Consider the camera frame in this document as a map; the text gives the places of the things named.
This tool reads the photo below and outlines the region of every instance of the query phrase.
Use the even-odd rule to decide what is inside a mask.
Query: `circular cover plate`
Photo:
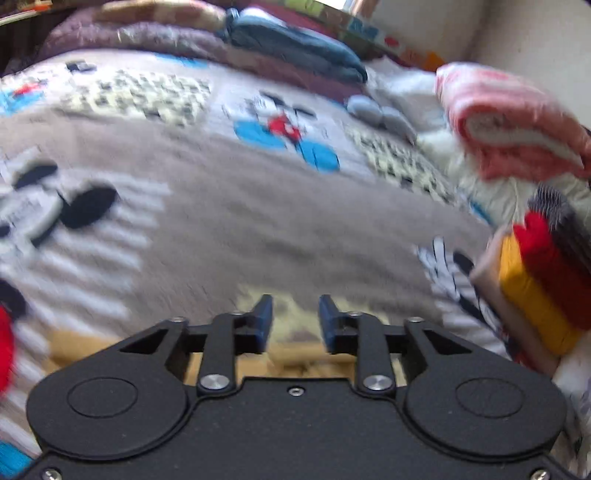
[[[81,459],[141,451],[182,418],[182,382],[149,356],[92,357],[47,377],[31,392],[27,416],[43,446]]]
[[[564,398],[549,379],[510,362],[475,371],[456,357],[457,364],[442,359],[408,387],[405,409],[422,431],[453,450],[486,457],[523,455],[556,438]]]

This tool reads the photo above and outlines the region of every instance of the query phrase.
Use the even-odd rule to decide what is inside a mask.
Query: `folded towel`
[[[514,225],[521,259],[571,325],[591,329],[591,275],[573,266],[554,244],[546,219],[528,212],[525,225]]]
[[[523,312],[550,352],[562,356],[574,348],[583,332],[568,322],[525,269],[514,235],[503,242],[499,281],[507,299]]]
[[[489,180],[591,177],[591,137],[551,95],[520,77],[476,64],[438,69],[437,94],[453,130]]]

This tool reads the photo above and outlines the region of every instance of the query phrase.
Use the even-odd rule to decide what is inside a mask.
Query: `white wall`
[[[447,61],[462,60],[480,27],[487,3],[488,0],[380,0],[371,21],[419,52],[435,51]]]
[[[493,0],[472,58],[535,80],[591,127],[591,5],[583,0]]]

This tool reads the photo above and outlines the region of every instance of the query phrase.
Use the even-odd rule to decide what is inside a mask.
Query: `purple blanket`
[[[153,22],[131,25],[99,23],[94,21],[96,10],[96,7],[82,9],[58,25],[47,37],[37,60],[80,48],[145,50],[215,61],[269,80],[300,87],[340,103],[352,95],[362,93],[360,85],[314,75],[290,63],[232,47],[207,31]]]

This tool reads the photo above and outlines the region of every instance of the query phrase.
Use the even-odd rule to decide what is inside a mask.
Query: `folded blanket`
[[[146,50],[230,65],[275,82],[288,83],[327,96],[339,103],[351,95],[362,93],[360,85],[314,75],[280,59],[232,47],[204,30],[154,22],[130,25],[99,22],[95,21],[97,11],[97,8],[78,10],[54,28],[43,44],[37,61],[84,48]]]
[[[583,332],[571,326],[525,269],[514,235],[503,242],[499,281],[507,299],[523,312],[550,352],[562,356],[574,348]]]
[[[591,176],[591,137],[572,113],[527,80],[451,63],[438,69],[436,90],[485,180]]]
[[[344,43],[307,28],[290,27],[258,8],[245,8],[228,21],[227,40],[235,47],[278,57],[341,82],[368,79],[361,60]]]
[[[521,259],[566,319],[582,330],[591,328],[591,276],[572,265],[554,244],[548,222],[537,212],[514,225]]]
[[[119,0],[104,4],[95,20],[118,24],[157,22],[215,32],[226,25],[226,11],[200,0]]]
[[[528,207],[544,216],[552,239],[563,255],[591,275],[591,235],[566,197],[557,189],[541,184],[529,199]]]

